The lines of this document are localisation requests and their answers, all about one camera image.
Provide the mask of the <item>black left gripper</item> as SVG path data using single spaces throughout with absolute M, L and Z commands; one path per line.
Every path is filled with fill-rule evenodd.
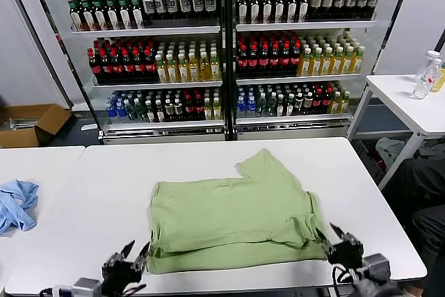
M 130 283 L 139 283 L 142 272 L 145 270 L 150 243 L 146 243 L 133 262 L 126 259 L 131 252 L 135 241 L 123 247 L 118 257 L 111 257 L 102 266 L 103 289 L 124 289 Z

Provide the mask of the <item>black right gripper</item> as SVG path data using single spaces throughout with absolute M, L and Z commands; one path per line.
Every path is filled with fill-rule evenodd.
M 358 269 L 362 267 L 362 256 L 364 246 L 361 241 L 352 234 L 344 234 L 343 230 L 333 223 L 330 223 L 335 234 L 341 242 L 332 246 L 327 237 L 318 228 L 316 232 L 325 252 L 328 252 L 329 263 L 342 265 L 345 269 Z

